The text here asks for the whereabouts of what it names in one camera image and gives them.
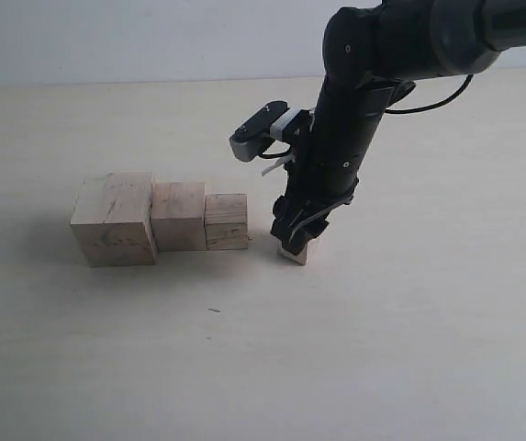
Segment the white table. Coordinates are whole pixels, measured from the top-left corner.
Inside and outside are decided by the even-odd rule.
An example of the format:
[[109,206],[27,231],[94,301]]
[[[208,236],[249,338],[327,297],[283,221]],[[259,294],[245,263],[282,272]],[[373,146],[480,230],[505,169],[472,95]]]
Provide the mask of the white table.
[[[227,138],[320,83],[0,89],[0,441],[526,439],[526,70],[387,117],[301,268],[268,235],[283,172]],[[251,249],[86,267],[73,203],[113,171],[248,192]]]

